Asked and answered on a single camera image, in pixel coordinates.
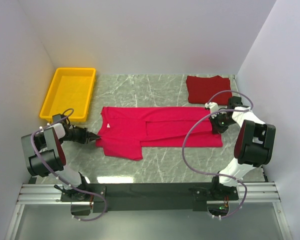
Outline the bright red t-shirt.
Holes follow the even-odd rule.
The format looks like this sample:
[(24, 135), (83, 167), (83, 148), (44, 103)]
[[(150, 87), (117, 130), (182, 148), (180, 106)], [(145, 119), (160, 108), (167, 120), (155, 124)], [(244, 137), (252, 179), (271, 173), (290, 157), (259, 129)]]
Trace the bright red t-shirt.
[(143, 159), (143, 147), (220, 148), (220, 134), (214, 134), (209, 120), (191, 128), (210, 113), (203, 107), (112, 107), (102, 108), (102, 126), (96, 147), (108, 157), (133, 161)]

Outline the yellow plastic tray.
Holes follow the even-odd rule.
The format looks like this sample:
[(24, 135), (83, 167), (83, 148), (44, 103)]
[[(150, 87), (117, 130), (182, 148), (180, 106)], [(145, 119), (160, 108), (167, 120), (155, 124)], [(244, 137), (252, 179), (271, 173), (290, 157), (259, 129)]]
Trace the yellow plastic tray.
[(52, 117), (74, 109), (70, 121), (81, 123), (88, 117), (96, 82), (95, 68), (59, 67), (56, 69), (39, 117), (52, 122)]

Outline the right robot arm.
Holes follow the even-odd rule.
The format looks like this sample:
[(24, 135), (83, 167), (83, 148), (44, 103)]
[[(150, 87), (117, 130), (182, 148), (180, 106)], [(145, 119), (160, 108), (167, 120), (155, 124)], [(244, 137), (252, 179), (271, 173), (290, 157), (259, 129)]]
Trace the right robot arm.
[(219, 112), (209, 118), (212, 133), (222, 134), (233, 124), (238, 124), (240, 131), (234, 146), (234, 158), (212, 178), (209, 193), (216, 200), (237, 198), (237, 180), (270, 162), (276, 135), (276, 127), (260, 120), (243, 105), (240, 97), (230, 97), (226, 109), (232, 112)]

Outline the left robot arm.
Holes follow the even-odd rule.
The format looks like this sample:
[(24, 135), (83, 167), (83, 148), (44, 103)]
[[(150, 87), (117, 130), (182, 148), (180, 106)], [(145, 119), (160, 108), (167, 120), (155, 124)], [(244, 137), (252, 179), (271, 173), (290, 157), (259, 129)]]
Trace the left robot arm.
[(53, 175), (62, 183), (62, 187), (54, 185), (54, 188), (69, 200), (92, 201), (94, 196), (90, 194), (89, 179), (69, 167), (62, 144), (75, 142), (85, 145), (99, 139), (100, 136), (86, 127), (71, 124), (65, 113), (56, 114), (51, 124), (21, 138), (26, 168), (33, 177)]

